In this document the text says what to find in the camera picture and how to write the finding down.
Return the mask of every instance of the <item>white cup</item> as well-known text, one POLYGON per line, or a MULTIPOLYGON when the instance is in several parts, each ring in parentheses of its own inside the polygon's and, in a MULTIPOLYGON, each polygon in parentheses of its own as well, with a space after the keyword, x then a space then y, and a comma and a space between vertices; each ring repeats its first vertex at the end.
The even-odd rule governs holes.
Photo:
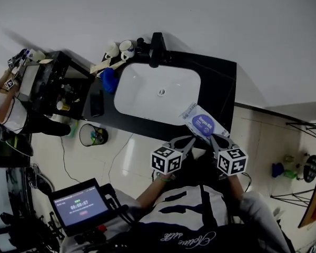
POLYGON ((122 60, 128 60, 135 55, 135 47, 130 40, 124 40, 120 44, 120 51, 122 60))
POLYGON ((118 56, 119 53, 120 53, 120 49, 118 48, 117 44, 114 42, 109 42, 106 48, 105 58, 109 59, 109 58, 116 57, 118 56))

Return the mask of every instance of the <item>black smartphone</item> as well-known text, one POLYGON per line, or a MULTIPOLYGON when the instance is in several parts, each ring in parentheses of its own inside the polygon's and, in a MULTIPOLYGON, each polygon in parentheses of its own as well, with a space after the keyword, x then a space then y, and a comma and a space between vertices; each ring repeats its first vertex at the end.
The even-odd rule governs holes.
POLYGON ((104 114, 103 91, 100 90, 99 94, 90 94, 90 114, 92 117, 104 114))

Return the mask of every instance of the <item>white wall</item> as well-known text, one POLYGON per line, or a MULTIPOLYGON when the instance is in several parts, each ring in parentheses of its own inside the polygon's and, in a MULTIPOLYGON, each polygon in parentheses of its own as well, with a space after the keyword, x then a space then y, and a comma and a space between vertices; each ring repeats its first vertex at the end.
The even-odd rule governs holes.
POLYGON ((238 62, 238 102, 316 102, 316 0, 0 0, 0 72, 20 44, 97 63, 109 39, 157 31, 170 50, 238 62))

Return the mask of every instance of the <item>black countertop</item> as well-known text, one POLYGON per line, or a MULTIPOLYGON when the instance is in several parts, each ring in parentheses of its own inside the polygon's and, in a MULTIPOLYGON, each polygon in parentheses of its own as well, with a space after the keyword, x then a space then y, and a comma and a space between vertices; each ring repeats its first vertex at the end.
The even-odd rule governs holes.
MULTIPOLYGON (((124 68, 131 63, 148 64, 149 60, 148 55, 136 54, 131 61, 115 70, 115 75, 120 77, 124 68)), ((198 105, 209 112, 225 129, 231 131, 235 101, 236 63, 204 55, 171 52, 171 61, 162 62, 160 65, 181 67, 198 73, 201 79, 198 105)), ((102 81, 95 79, 89 94, 99 94, 100 90, 103 90, 102 81)), ((91 116, 90 96, 87 97, 83 111, 84 120, 164 141, 192 134, 186 125, 170 125, 120 113, 114 105, 114 94, 103 91, 103 97, 104 114, 97 117, 91 116)), ((197 142, 195 146, 206 147, 204 142, 197 142)))

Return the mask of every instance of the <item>blue cloth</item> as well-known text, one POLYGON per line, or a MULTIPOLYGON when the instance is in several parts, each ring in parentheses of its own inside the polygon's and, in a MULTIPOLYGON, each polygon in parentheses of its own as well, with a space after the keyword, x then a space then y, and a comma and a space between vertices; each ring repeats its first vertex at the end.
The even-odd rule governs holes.
POLYGON ((100 78, 103 81, 104 91, 108 93, 114 93, 120 82, 120 79, 114 77, 114 70, 111 68, 106 68, 101 74, 100 78))

